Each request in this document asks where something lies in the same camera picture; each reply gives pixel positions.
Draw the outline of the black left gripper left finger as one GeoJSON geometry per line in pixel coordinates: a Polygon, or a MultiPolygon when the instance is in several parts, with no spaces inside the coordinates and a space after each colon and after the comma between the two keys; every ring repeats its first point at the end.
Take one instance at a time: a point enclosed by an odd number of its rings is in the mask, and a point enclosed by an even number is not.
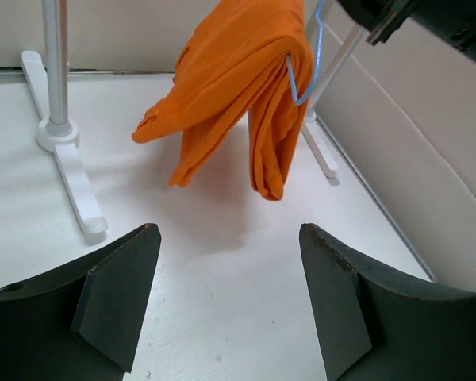
{"type": "Polygon", "coordinates": [[[144,224],[0,288],[0,380],[122,380],[131,372],[159,258],[144,224]]]}

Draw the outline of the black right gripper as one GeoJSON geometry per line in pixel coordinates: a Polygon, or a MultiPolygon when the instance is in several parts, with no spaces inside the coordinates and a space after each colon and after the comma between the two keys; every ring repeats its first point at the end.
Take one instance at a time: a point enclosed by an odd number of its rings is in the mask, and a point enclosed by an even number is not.
{"type": "Polygon", "coordinates": [[[386,43],[411,19],[476,63],[476,0],[339,0],[369,32],[367,43],[386,43]]]}

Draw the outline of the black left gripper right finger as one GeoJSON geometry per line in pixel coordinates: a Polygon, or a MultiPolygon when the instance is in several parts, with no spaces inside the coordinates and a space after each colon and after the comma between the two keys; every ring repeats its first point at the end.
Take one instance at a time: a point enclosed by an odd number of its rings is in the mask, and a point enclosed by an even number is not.
{"type": "Polygon", "coordinates": [[[476,380],[476,292],[408,275],[317,225],[301,259],[330,380],[476,380]]]}

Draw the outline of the blue wire hanger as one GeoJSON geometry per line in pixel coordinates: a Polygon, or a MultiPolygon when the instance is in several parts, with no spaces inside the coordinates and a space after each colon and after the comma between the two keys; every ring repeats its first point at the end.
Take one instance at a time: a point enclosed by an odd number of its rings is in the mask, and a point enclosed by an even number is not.
{"type": "Polygon", "coordinates": [[[317,45],[316,52],[314,53],[314,62],[313,62],[313,73],[311,75],[309,85],[305,89],[305,92],[302,95],[298,94],[296,78],[294,75],[294,69],[291,62],[290,55],[286,56],[286,67],[287,74],[290,81],[291,96],[295,106],[300,106],[309,99],[309,96],[312,94],[318,80],[319,71],[321,69],[321,57],[323,50],[323,40],[324,40],[324,22],[322,18],[322,10],[325,4],[325,0],[319,0],[315,10],[313,11],[313,18],[317,24],[317,45]]]}

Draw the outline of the orange trousers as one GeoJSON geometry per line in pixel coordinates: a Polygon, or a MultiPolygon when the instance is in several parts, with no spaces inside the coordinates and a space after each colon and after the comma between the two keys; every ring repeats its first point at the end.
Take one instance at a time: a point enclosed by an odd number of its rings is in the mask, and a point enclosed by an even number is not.
{"type": "Polygon", "coordinates": [[[132,133],[138,144],[182,134],[169,183],[184,187],[241,118],[248,119],[252,188],[282,199],[306,105],[313,57],[301,1],[221,1],[196,27],[168,95],[132,133]]]}

